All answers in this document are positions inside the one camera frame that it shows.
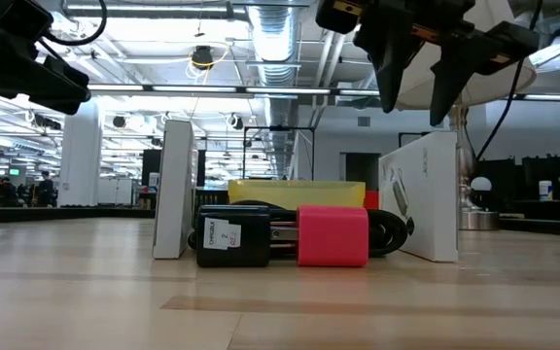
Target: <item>yellow bin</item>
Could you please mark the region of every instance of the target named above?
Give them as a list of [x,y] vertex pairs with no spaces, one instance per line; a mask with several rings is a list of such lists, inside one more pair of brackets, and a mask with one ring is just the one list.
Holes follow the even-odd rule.
[[228,198],[230,203],[259,200],[289,210],[296,210],[303,204],[362,208],[365,202],[365,183],[230,180]]

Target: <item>pink power adapter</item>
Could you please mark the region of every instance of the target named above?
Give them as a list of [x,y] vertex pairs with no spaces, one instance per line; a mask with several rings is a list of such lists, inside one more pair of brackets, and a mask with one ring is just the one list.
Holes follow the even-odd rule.
[[364,208],[302,205],[297,229],[299,266],[363,267],[368,262]]

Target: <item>white label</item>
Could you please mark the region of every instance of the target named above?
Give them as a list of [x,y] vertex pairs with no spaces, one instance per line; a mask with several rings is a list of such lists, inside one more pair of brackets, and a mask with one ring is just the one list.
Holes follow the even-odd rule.
[[228,225],[228,247],[239,248],[241,247],[241,225]]
[[204,242],[202,247],[206,249],[228,249],[228,220],[204,219]]

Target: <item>wooden surface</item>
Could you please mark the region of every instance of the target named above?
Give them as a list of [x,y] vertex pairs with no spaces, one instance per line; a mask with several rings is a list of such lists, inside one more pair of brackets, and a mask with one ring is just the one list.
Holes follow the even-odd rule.
[[459,263],[198,269],[152,220],[0,225],[0,349],[560,349],[560,236],[463,233]]

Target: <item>black power adapter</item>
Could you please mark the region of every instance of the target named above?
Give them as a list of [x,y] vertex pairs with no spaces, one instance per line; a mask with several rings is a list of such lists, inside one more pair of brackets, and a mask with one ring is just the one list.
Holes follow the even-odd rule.
[[203,205],[196,227],[200,267],[265,267],[271,216],[265,206]]

